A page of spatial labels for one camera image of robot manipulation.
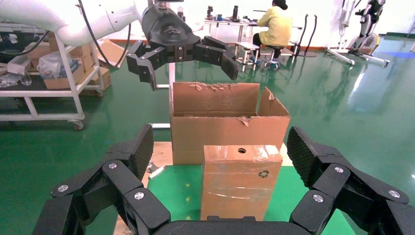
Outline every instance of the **black pants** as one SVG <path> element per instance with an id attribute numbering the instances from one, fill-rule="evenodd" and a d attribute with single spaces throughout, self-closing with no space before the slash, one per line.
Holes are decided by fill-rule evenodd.
<path id="1" fill-rule="evenodd" d="M 258 58 L 259 58 L 261 56 L 261 44 L 262 44 L 261 39 L 259 38 L 259 33 L 254 34 L 254 37 L 252 38 L 252 43 L 259 47 L 259 50 L 258 50 Z M 274 59 L 278 58 L 280 54 L 281 54 L 281 50 L 275 50 Z"/>

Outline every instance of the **black hair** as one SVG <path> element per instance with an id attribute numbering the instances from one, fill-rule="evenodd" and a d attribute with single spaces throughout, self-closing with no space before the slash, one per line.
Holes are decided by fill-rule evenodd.
<path id="1" fill-rule="evenodd" d="M 273 0 L 273 4 L 275 6 L 280 7 L 282 10 L 287 10 L 288 9 L 288 6 L 285 3 L 285 0 Z"/>

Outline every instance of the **green epoxy floor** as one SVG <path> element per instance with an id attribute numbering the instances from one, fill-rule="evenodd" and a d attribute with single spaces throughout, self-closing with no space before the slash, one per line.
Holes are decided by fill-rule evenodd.
<path id="1" fill-rule="evenodd" d="M 405 191 L 415 205 L 415 58 L 406 58 L 413 40 L 387 37 L 374 55 L 391 60 L 387 68 L 356 58 L 348 66 L 320 53 L 298 58 L 293 69 L 239 73 L 237 82 L 259 82 L 282 101 L 290 125 L 301 126 L 317 142 L 337 147 L 358 169 Z M 166 67 L 156 71 L 166 83 Z M 178 64 L 177 81 L 230 82 L 218 67 Z M 152 92 L 127 70 L 112 73 L 113 85 L 100 99 L 83 97 L 87 117 L 81 132 L 70 123 L 0 123 L 0 234 L 30 234 L 51 187 L 93 166 L 113 143 L 131 139 L 145 123 L 168 122 L 167 90 Z M 70 107 L 70 100 L 39 100 L 36 105 Z M 169 141 L 156 130 L 157 141 Z M 88 234 L 111 235 L 116 212 L 109 208 Z"/>

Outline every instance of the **metal screw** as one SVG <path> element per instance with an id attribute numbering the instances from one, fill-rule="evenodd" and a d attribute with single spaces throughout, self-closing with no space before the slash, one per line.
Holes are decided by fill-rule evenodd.
<path id="1" fill-rule="evenodd" d="M 343 173 L 345 170 L 343 170 L 343 168 L 341 167 L 335 167 L 334 168 L 338 173 Z"/>
<path id="2" fill-rule="evenodd" d="M 58 188 L 58 192 L 64 192 L 64 191 L 68 190 L 68 188 L 69 188 L 69 185 L 61 185 Z"/>
<path id="3" fill-rule="evenodd" d="M 396 198 L 400 198 L 401 197 L 401 194 L 399 194 L 399 192 L 396 192 L 396 191 L 393 191 L 393 190 L 389 191 L 389 194 L 392 197 L 396 197 Z"/>
<path id="4" fill-rule="evenodd" d="M 134 198 L 137 200 L 140 200 L 141 198 L 144 197 L 144 193 L 143 192 L 138 192 L 134 195 Z"/>
<path id="5" fill-rule="evenodd" d="M 317 194 L 313 196 L 313 199 L 314 199 L 314 201 L 320 202 L 320 203 L 324 201 L 324 198 L 320 195 L 317 195 Z"/>
<path id="6" fill-rule="evenodd" d="M 109 169 L 114 169 L 114 168 L 116 168 L 116 166 L 117 166 L 116 163 L 111 163 L 111 164 L 109 164 L 108 168 Z"/>

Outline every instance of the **recycling symbol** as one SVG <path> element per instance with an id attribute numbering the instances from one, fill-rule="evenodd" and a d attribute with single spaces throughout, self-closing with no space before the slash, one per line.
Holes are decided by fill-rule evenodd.
<path id="1" fill-rule="evenodd" d="M 258 173 L 258 176 L 261 177 L 261 178 L 266 178 L 266 177 L 268 177 L 269 173 L 270 173 L 269 171 L 263 170 L 263 171 Z"/>

